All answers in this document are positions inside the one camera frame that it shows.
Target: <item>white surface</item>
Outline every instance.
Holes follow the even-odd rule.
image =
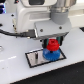
[[[72,27],[84,27],[84,14],[69,16]]]
[[[16,5],[14,4],[15,0],[6,0],[5,7],[6,13],[15,13],[16,12]]]
[[[84,9],[84,0],[77,0],[76,5],[71,7],[71,10]]]
[[[0,22],[4,25],[1,29],[13,32],[12,18],[11,14],[0,15]],[[0,52],[0,84],[12,83],[84,61],[84,33],[78,28],[70,31],[61,47],[67,59],[32,69],[29,68],[25,53],[41,48],[39,41],[0,34],[0,46],[4,48]]]

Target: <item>table surface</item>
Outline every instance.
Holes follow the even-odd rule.
[[[27,78],[13,84],[84,84],[84,62]]]
[[[13,32],[13,18],[11,14],[0,15],[0,23],[3,24],[1,29]],[[63,45],[61,46],[67,59],[32,69],[29,68],[25,53],[41,48],[40,41],[0,34],[0,46],[4,48],[0,52],[0,84],[13,83],[84,61],[84,33],[79,28],[72,29],[65,37]]]

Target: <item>screw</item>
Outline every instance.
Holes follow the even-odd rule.
[[[3,24],[2,23],[0,23],[0,27],[2,27],[3,26]]]
[[[43,29],[40,29],[40,32],[43,32]]]
[[[42,42],[42,40],[40,40],[40,42]]]
[[[60,26],[59,29],[62,29],[62,27]]]
[[[11,16],[13,17],[14,15],[12,14]]]

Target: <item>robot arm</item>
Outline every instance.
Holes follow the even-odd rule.
[[[14,25],[17,33],[27,37],[29,34],[22,33],[33,29],[37,39],[57,37],[68,33],[71,29],[68,12],[75,3],[76,0],[21,0],[17,5],[16,24]]]

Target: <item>black cable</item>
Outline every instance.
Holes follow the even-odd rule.
[[[33,30],[33,29],[29,30],[28,32],[22,32],[22,33],[10,33],[10,32],[3,31],[0,29],[0,33],[8,35],[8,36],[36,38],[35,30]]]

